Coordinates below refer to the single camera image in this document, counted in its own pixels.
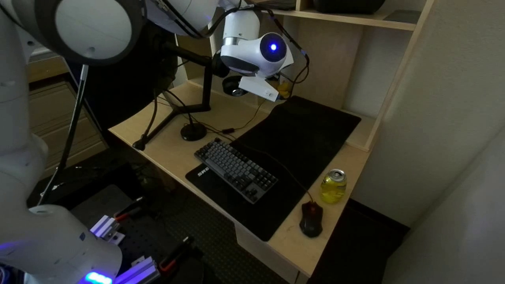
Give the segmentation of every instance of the yellow can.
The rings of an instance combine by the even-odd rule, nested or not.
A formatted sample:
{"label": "yellow can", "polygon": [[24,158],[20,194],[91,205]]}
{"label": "yellow can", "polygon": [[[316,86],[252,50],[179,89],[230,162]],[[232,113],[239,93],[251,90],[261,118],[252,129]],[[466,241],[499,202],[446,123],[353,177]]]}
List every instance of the yellow can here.
{"label": "yellow can", "polygon": [[345,194],[347,177],[342,170],[331,170],[321,184],[321,199],[329,204],[337,203]]}

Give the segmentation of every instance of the blue led light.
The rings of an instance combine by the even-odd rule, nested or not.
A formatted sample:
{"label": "blue led light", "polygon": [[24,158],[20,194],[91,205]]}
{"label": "blue led light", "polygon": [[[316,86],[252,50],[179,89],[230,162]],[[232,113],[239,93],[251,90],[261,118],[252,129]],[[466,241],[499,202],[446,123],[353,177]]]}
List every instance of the blue led light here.
{"label": "blue led light", "polygon": [[112,284],[112,279],[96,272],[90,272],[86,275],[86,281],[93,284]]}

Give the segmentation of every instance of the can lid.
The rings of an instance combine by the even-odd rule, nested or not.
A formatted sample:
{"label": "can lid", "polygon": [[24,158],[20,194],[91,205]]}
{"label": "can lid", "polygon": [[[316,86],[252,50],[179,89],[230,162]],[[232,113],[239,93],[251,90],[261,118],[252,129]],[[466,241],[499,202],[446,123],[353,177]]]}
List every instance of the can lid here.
{"label": "can lid", "polygon": [[343,181],[345,179],[345,173],[337,169],[331,170],[328,176],[330,176],[333,181]]}

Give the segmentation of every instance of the floor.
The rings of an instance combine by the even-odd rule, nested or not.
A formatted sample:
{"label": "floor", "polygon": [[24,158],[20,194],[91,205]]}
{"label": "floor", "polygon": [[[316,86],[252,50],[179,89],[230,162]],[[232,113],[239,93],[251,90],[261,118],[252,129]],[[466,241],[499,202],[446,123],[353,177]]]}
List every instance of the floor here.
{"label": "floor", "polygon": [[[104,156],[117,155],[132,163],[143,187],[154,197],[152,209],[160,212],[157,222],[176,239],[193,236],[203,260],[222,283],[287,283],[236,243],[231,221],[183,186],[165,188],[154,166],[130,148],[108,150],[86,163],[100,164],[114,160]],[[386,260],[407,230],[351,200],[309,283],[381,283]]]}

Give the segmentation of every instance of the black stand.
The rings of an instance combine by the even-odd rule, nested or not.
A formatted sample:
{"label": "black stand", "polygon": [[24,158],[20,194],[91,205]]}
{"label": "black stand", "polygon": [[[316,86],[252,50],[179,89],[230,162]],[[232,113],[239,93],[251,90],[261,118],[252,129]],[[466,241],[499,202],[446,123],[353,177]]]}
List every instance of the black stand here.
{"label": "black stand", "polygon": [[172,107],[172,112],[148,135],[143,135],[139,141],[135,142],[132,146],[140,151],[145,150],[145,145],[151,141],[167,124],[174,119],[176,116],[180,114],[189,114],[195,112],[206,112],[211,110],[211,90],[212,90],[212,58],[207,56],[201,56],[191,51],[185,50],[183,48],[178,47],[175,44],[168,43],[167,51],[169,51],[172,55],[177,55],[183,59],[194,62],[198,65],[205,67],[204,72],[204,90],[202,94],[201,104],[198,105],[190,105],[186,107],[181,107],[172,103],[169,103]]}

